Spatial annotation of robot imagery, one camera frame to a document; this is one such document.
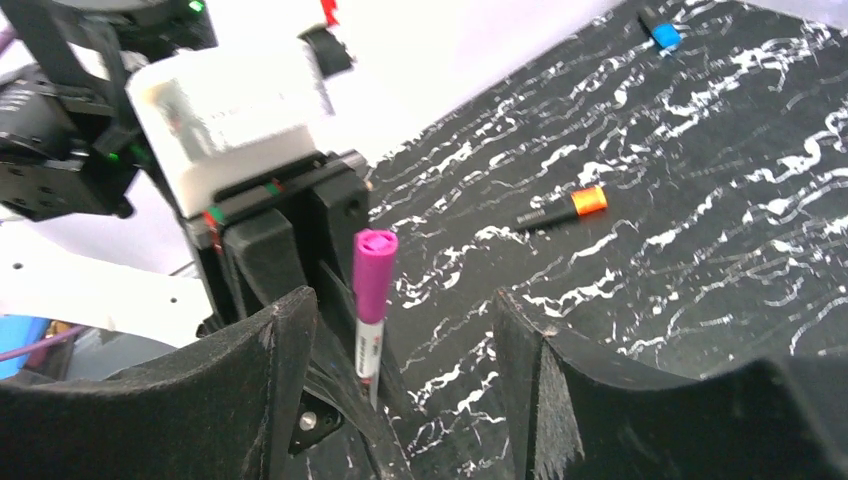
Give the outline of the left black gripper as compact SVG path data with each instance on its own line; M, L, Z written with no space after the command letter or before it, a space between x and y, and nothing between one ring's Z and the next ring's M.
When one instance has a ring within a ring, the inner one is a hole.
M390 415L408 417L399 365L383 349L379 379L361 384L354 368L355 235L368 227L365 158L357 151L313 154L216 193L186 220L200 277L216 318L246 319L301 286L320 317L305 389L355 427L380 479L411 479Z

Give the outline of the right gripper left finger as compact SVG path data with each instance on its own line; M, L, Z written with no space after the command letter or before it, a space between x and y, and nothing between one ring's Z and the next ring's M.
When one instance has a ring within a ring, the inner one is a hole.
M298 288L101 381L1 385L5 479L280 479L318 320Z

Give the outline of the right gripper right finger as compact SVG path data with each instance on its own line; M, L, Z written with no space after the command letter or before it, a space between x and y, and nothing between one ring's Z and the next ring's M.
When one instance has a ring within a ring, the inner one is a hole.
M649 367L493 299L519 479L843 479L847 361L767 357L705 380Z

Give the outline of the magenta pen cap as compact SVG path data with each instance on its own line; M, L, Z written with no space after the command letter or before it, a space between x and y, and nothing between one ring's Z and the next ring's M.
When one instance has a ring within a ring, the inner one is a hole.
M355 235L353 293L358 320L376 324L386 316L399 242L389 230L365 229Z

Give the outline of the orange black highlighter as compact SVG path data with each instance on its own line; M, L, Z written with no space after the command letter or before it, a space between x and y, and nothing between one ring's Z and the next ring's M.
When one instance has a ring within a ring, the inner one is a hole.
M532 231L575 220L606 209L606 195L600 186L575 191L565 199L544 204L517 215L513 221L516 231Z

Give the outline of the white marker pen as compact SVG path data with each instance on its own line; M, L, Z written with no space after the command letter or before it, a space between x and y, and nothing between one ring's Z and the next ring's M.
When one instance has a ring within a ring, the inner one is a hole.
M382 362L384 323L367 323L357 320L355 344L355 368L367 391L369 403L378 406L379 375Z

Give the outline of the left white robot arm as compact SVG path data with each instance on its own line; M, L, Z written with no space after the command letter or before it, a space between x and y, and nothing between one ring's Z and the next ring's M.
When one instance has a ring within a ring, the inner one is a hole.
M358 372L377 273L361 154L325 153L325 80L353 63L324 25L229 50L203 1L5 1L34 63L1 79L1 203L31 221L126 218L150 175L199 278L10 237L1 309L169 344L104 380L1 385L5 479L282 479L350 423L380 479L411 471Z

